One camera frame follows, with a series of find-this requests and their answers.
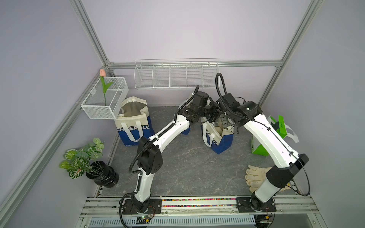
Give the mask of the blue beige takeout bag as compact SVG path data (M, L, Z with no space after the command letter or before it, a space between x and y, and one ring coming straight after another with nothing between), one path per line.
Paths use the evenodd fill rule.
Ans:
M115 125L125 146L138 145L142 137L149 138L155 134L147 101L137 97L129 97L122 102Z

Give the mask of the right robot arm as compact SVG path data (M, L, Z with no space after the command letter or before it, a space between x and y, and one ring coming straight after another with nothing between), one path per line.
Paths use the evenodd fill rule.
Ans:
M250 207L257 212L273 203L273 196L295 177L309 161L305 154L292 149L273 129L261 108L253 101L240 104L225 87L223 75L217 73L215 86L219 96L217 104L235 127L244 127L263 145L274 161L274 166L266 173L262 184L254 191Z

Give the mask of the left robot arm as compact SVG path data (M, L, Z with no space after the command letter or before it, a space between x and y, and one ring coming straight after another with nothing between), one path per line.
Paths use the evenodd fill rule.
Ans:
M131 198L131 209L137 214L144 214L152 207L152 182L155 173L163 165L162 153L169 143L201 118L214 121L218 115L217 103L207 93L199 91L197 86L192 95L178 107L173 120L167 126L149 138L143 136L139 140L136 156L128 167L129 174L137 174L137 185L133 192L126 193L119 202L119 216L125 228L127 225L123 220L122 210L126 206L122 203L126 197Z

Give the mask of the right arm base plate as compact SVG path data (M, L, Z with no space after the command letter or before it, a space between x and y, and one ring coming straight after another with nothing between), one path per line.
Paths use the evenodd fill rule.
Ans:
M237 197L237 209L240 213L244 212L276 212L274 199L270 198L267 202L262 202L253 197Z

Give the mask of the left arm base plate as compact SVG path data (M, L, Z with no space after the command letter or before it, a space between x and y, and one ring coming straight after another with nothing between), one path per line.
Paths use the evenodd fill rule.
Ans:
M147 199L140 202L133 199L125 200L122 206L123 215L137 215L137 214L160 214L162 210L162 199Z

